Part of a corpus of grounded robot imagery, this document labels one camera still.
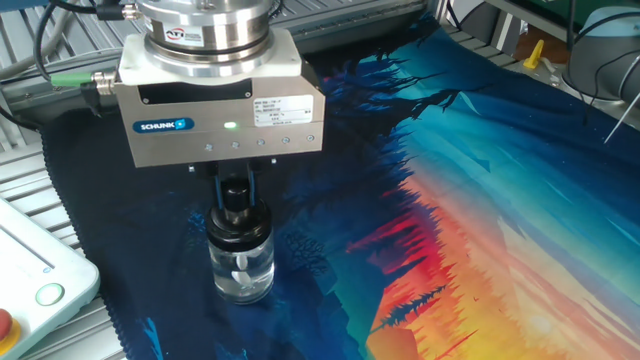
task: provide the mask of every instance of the green cable connector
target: green cable connector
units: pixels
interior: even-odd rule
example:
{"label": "green cable connector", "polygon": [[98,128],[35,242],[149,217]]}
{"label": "green cable connector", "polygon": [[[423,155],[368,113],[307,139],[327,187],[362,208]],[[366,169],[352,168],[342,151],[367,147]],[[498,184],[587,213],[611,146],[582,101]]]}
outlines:
{"label": "green cable connector", "polygon": [[60,87],[80,87],[80,85],[92,82],[91,73],[71,73],[51,75],[51,85]]}

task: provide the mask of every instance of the yellow object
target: yellow object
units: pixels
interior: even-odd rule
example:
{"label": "yellow object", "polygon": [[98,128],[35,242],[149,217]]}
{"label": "yellow object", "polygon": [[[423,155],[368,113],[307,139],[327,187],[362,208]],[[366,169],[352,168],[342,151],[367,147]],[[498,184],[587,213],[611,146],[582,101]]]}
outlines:
{"label": "yellow object", "polygon": [[538,67],[540,63],[540,56],[542,55],[542,48],[544,47],[544,40],[539,40],[536,44],[536,48],[533,49],[531,56],[527,60],[524,61],[524,67],[528,69],[535,69]]}
{"label": "yellow object", "polygon": [[6,354],[11,348],[18,343],[20,339],[20,323],[16,319],[13,319],[11,324],[11,330],[9,335],[0,341],[0,356]]}

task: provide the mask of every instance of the cable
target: cable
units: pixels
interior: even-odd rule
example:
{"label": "cable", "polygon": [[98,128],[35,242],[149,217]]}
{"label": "cable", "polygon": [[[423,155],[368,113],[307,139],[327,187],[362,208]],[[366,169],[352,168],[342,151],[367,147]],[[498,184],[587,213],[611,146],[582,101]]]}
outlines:
{"label": "cable", "polygon": [[42,59],[42,38],[44,37],[47,22],[49,22],[51,14],[53,14],[53,10],[55,9],[56,5],[53,2],[47,5],[47,8],[44,10],[44,14],[42,14],[42,18],[40,18],[40,24],[38,25],[38,30],[36,31],[33,41],[33,59],[36,63],[36,67],[38,68],[38,71],[40,71],[40,75],[49,82],[51,82],[51,76],[47,72],[47,69],[44,68],[44,60]]}
{"label": "cable", "polygon": [[92,6],[78,6],[70,4],[63,0],[49,0],[49,4],[53,4],[61,9],[71,11],[78,14],[95,14],[96,8]]}
{"label": "cable", "polygon": [[[58,18],[58,21],[56,21],[56,26],[53,28],[53,32],[51,34],[51,37],[49,38],[49,41],[47,42],[47,44],[42,48],[42,56],[43,57],[47,57],[49,55],[51,55],[51,53],[53,53],[55,51],[55,49],[58,47],[58,43],[60,42],[60,40],[62,39],[63,31],[65,26],[67,25],[67,23],[69,22],[69,19],[71,18],[71,13],[68,11],[65,11],[60,18]],[[6,68],[2,68],[0,69],[0,80],[5,80],[5,79],[9,79],[12,78],[26,70],[28,70],[31,66],[33,66],[35,64],[35,60],[33,55],[24,58],[16,63],[13,63],[10,66],[7,66]]]}
{"label": "cable", "polygon": [[624,58],[626,56],[629,56],[629,55],[631,55],[633,53],[636,53],[636,52],[640,52],[640,49],[628,51],[628,52],[618,56],[617,58],[615,58],[613,60],[610,60],[610,61],[607,61],[606,63],[600,65],[600,67],[596,70],[596,73],[594,75],[594,82],[595,82],[595,86],[596,86],[596,89],[595,89],[596,92],[593,94],[593,98],[591,98],[591,102],[589,103],[589,106],[593,106],[593,103],[596,101],[596,98],[598,97],[598,92],[600,92],[600,86],[598,85],[598,75],[600,74],[600,71],[602,69],[604,69],[606,66],[609,66],[609,65],[613,64],[614,62],[619,61],[620,59],[622,59],[622,58]]}
{"label": "cable", "polygon": [[573,40],[573,25],[576,21],[576,0],[569,1],[569,24],[567,26],[567,50],[572,51]]}
{"label": "cable", "polygon": [[0,115],[2,115],[5,119],[9,120],[9,122],[12,122],[14,125],[22,126],[25,129],[29,129],[33,131],[38,131],[37,126],[31,123],[26,123],[23,121],[16,120],[16,118],[14,118],[11,114],[9,114],[9,112],[5,110],[2,106],[0,106]]}
{"label": "cable", "polygon": [[602,26],[608,22],[614,21],[614,20],[619,20],[619,19],[624,19],[624,18],[629,18],[629,17],[639,17],[640,16],[640,11],[634,11],[634,12],[630,12],[630,13],[624,13],[624,14],[617,14],[617,15],[611,15],[609,17],[606,17],[602,20],[596,21],[595,23],[591,24],[588,28],[583,29],[578,36],[576,36],[575,40],[573,41],[573,44],[577,44],[578,41],[582,40],[583,37],[585,37],[588,33],[590,33],[591,31],[593,31],[594,29],[596,29],[599,26]]}
{"label": "cable", "polygon": [[624,77],[622,78],[622,82],[620,83],[620,88],[618,89],[618,97],[620,99],[622,99],[624,86],[627,85],[627,80],[629,80],[629,78],[631,77],[631,74],[633,74],[633,72],[636,71],[636,68],[638,67],[638,63],[640,63],[640,55],[636,56],[636,58],[631,63],[631,66],[629,66],[627,73],[624,74]]}
{"label": "cable", "polygon": [[611,133],[609,133],[609,136],[607,136],[607,138],[604,140],[605,144],[607,143],[607,141],[609,141],[609,139],[611,139],[611,136],[613,136],[613,133],[615,133],[616,130],[618,130],[618,128],[620,127],[620,124],[622,124],[624,122],[624,119],[627,117],[627,115],[629,115],[629,113],[631,112],[631,109],[633,109],[633,107],[636,106],[636,103],[638,102],[638,99],[640,99],[640,92],[638,93],[638,95],[636,95],[636,98],[633,99],[633,101],[631,102],[631,105],[629,105],[629,108],[627,109],[627,111],[625,111],[624,114],[622,114],[622,117],[620,118],[620,120],[618,120],[618,123],[613,128],[613,130],[611,130]]}
{"label": "cable", "polygon": [[584,98],[584,93],[578,88],[578,85],[575,83],[575,81],[573,81],[573,78],[571,77],[571,62],[569,62],[569,64],[567,65],[567,78],[569,79],[569,82],[571,82],[571,86],[578,92],[578,94],[580,94],[580,100],[582,101],[582,103],[584,104],[584,107],[585,107],[584,119],[582,121],[583,125],[587,125],[588,120],[589,120],[589,113],[591,112],[591,108],[593,107],[593,104],[594,104],[594,102],[596,100],[596,97],[598,97],[598,93],[600,92],[600,86],[598,85],[598,75],[600,74],[600,71],[602,69],[604,69],[606,66],[611,65],[611,64],[615,63],[616,61],[619,61],[620,59],[624,58],[625,56],[628,56],[630,54],[633,54],[633,53],[639,52],[639,51],[640,51],[640,49],[626,52],[626,53],[618,56],[617,58],[615,58],[613,60],[610,60],[610,61],[600,65],[600,67],[598,67],[598,69],[596,69],[596,72],[594,74],[595,93],[591,97],[591,101],[589,102],[589,104],[587,104],[587,102],[586,102],[586,100]]}
{"label": "cable", "polygon": [[460,25],[460,21],[458,21],[458,17],[456,16],[456,12],[453,11],[453,6],[451,6],[451,0],[447,0],[447,11],[451,18],[453,19],[453,23],[456,24],[456,28],[462,31],[462,25]]}

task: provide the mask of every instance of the green button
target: green button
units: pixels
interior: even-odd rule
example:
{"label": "green button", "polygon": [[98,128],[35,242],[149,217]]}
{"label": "green button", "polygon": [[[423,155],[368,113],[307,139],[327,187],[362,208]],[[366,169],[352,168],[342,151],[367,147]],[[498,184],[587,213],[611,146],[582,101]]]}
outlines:
{"label": "green button", "polygon": [[36,301],[42,306],[50,306],[62,299],[64,288],[60,284],[47,284],[36,293]]}

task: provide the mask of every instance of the control panel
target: control panel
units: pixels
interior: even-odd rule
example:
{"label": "control panel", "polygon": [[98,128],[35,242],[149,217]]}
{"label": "control panel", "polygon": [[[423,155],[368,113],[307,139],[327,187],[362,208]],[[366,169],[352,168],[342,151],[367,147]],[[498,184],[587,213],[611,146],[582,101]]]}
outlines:
{"label": "control panel", "polygon": [[0,199],[0,360],[15,360],[93,300],[98,269]]}

